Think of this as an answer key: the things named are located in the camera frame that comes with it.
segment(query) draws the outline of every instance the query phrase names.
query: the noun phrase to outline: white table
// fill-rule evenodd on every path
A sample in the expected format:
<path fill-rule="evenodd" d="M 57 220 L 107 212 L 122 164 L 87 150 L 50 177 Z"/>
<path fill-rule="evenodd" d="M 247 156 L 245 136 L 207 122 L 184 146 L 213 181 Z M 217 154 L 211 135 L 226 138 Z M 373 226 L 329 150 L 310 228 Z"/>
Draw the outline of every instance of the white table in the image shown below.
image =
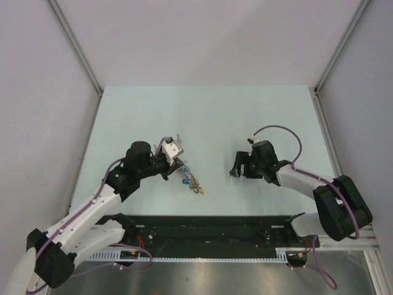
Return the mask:
<path fill-rule="evenodd" d="M 187 161 L 205 195 L 193 193 L 174 173 L 143 179 L 120 208 L 126 214 L 279 215 L 312 213 L 314 202 L 260 179 L 229 177 L 236 151 L 248 151 L 247 138 L 270 124 L 285 125 L 302 139 L 298 166 L 333 175 L 306 86 L 109 87 L 104 91 L 71 210 L 99 185 L 106 168 L 131 143 L 158 144 L 180 134 Z M 269 129 L 279 160 L 292 160 L 298 144 L 290 133 Z"/>

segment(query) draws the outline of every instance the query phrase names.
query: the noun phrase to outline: gray floor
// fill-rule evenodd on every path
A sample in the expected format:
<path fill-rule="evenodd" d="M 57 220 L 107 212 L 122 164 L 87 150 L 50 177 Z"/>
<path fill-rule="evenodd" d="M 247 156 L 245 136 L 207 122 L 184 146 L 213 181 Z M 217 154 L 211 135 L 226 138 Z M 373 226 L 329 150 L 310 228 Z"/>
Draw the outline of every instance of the gray floor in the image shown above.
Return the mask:
<path fill-rule="evenodd" d="M 319 273 L 284 264 L 155 263 L 144 270 L 108 267 L 69 279 L 51 295 L 254 295 L 376 294 L 363 252 L 319 252 L 321 263 L 338 284 L 332 291 Z M 309 265 L 315 265 L 309 258 Z M 96 266 L 86 262 L 76 272 Z"/>

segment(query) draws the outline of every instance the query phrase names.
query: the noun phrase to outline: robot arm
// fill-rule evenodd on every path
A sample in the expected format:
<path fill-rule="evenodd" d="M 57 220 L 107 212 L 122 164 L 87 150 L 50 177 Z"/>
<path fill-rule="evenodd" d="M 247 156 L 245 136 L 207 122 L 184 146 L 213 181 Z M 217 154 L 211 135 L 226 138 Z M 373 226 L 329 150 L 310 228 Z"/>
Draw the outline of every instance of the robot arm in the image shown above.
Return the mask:
<path fill-rule="evenodd" d="M 142 179 L 161 174 L 168 180 L 171 173 L 183 166 L 178 159 L 182 153 L 180 141 L 172 138 L 163 138 L 155 154 L 148 143 L 134 142 L 126 156 L 108 168 L 102 184 L 85 203 L 47 231 L 35 229 L 28 235 L 27 248 L 37 250 L 34 271 L 38 276 L 49 287 L 57 288 L 92 254 L 134 239 L 135 224 L 123 214 L 101 226 L 95 224 L 139 189 Z"/>
<path fill-rule="evenodd" d="M 355 232 L 353 220 L 344 204 L 338 202 L 337 192 L 332 186 L 344 197 L 359 228 L 372 222 L 372 214 L 350 177 L 324 177 L 295 168 L 290 161 L 277 159 L 269 141 L 261 141 L 254 136 L 248 141 L 252 144 L 252 151 L 236 153 L 230 175 L 263 178 L 267 183 L 294 189 L 313 199 L 317 213 L 300 214 L 291 220 L 292 228 L 299 236 L 327 234 L 340 241 Z"/>

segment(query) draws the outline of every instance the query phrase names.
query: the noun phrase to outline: white panel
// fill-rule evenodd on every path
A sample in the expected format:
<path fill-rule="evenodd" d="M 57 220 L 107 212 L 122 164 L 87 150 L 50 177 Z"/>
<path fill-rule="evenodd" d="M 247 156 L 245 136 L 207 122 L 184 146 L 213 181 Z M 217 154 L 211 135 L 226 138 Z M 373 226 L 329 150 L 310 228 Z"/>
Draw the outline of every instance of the white panel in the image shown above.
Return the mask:
<path fill-rule="evenodd" d="M 374 216 L 393 275 L 393 2 L 373 1 L 321 93 L 344 171 Z"/>
<path fill-rule="evenodd" d="M 59 3 L 103 86 L 314 86 L 360 0 Z"/>
<path fill-rule="evenodd" d="M 260 127 L 283 124 L 303 141 L 299 167 L 333 175 L 321 129 L 306 86 L 109 87 L 91 134 L 72 201 L 74 210 L 96 189 L 110 163 L 132 142 L 158 144 L 180 134 L 184 154 L 204 195 L 195 194 L 173 173 L 143 179 L 119 211 L 126 214 L 277 215 L 312 213 L 315 202 L 261 179 L 232 178 L 236 151 L 249 151 L 247 138 Z M 265 130 L 279 159 L 292 160 L 297 140 L 280 129 Z"/>
<path fill-rule="evenodd" d="M 0 293 L 61 218 L 98 97 L 43 0 L 0 3 Z"/>

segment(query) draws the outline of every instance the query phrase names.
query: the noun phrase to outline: white wall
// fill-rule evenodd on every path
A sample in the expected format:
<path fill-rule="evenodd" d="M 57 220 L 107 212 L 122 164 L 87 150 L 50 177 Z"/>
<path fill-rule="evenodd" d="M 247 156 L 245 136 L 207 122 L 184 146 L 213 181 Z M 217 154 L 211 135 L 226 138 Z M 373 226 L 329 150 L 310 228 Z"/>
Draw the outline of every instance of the white wall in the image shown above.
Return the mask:
<path fill-rule="evenodd" d="M 393 275 L 393 1 L 373 1 L 321 93 L 344 171 L 373 215 Z"/>
<path fill-rule="evenodd" d="M 98 97 L 43 0 L 0 2 L 0 293 L 61 218 Z"/>
<path fill-rule="evenodd" d="M 104 86 L 315 86 L 360 0 L 59 0 Z"/>

